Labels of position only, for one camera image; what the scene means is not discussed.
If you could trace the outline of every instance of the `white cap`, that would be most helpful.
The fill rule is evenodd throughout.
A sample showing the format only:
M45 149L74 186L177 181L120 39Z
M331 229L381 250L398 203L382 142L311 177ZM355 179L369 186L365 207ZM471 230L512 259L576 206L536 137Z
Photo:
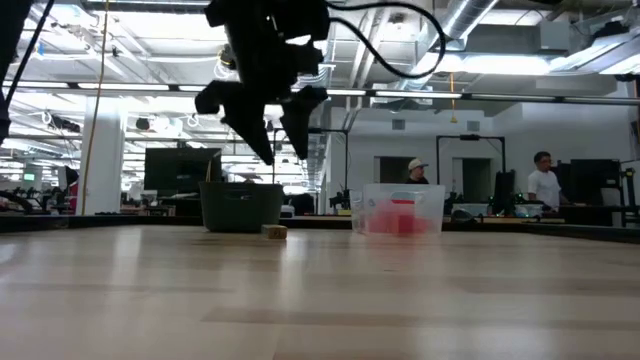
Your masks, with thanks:
M429 164L427 163L423 163L422 160L415 158L413 160L411 160L411 162L409 163L409 171L415 169L415 168L419 168L419 167L426 167L429 166Z

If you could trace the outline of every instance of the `desk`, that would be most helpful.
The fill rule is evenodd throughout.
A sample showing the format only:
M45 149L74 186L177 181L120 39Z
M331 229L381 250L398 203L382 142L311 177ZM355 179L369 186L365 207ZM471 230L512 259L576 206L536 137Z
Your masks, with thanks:
M202 226L2 241L0 315L17 325L0 329L0 348L12 360L640 358L635 245L313 230L285 243ZM152 345L132 340L141 332Z
M478 223L481 224L564 224L565 220L562 218L516 218L516 217L498 217L498 216L485 216L476 217ZM445 216L442 219L443 223L450 223L451 217Z
M202 217L202 205L200 196L195 198L158 198L161 205L175 207L175 216L199 216Z
M588 226L613 226L613 214L621 214L621 224L625 226L624 215L633 208L625 206L560 206L559 214L566 220L567 224L588 225Z

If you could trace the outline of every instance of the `dark gray basket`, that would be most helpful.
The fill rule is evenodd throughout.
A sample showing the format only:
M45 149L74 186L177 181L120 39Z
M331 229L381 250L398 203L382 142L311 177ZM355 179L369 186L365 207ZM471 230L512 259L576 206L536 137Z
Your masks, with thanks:
M277 184L201 182L200 198L207 230L254 233L279 223L284 192Z

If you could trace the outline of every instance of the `small wooden block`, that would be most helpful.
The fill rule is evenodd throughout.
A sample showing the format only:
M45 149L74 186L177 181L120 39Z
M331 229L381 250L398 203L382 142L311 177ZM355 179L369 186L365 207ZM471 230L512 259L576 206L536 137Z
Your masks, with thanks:
M281 225L262 225L262 235L269 240L284 240L287 238L287 227Z

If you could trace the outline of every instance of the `man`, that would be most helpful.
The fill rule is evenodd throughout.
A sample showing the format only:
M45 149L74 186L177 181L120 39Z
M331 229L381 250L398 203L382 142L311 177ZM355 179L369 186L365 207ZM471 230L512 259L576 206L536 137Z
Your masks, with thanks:
M542 201L550 208L557 210L560 202L569 201L562 195L556 174L551 171L551 154L540 151L533 157L536 170L529 175L529 200Z
M429 184L427 179L424 177L424 168L429 166L428 164L423 163L420 159L413 159L409 163L409 179L405 182L405 184Z

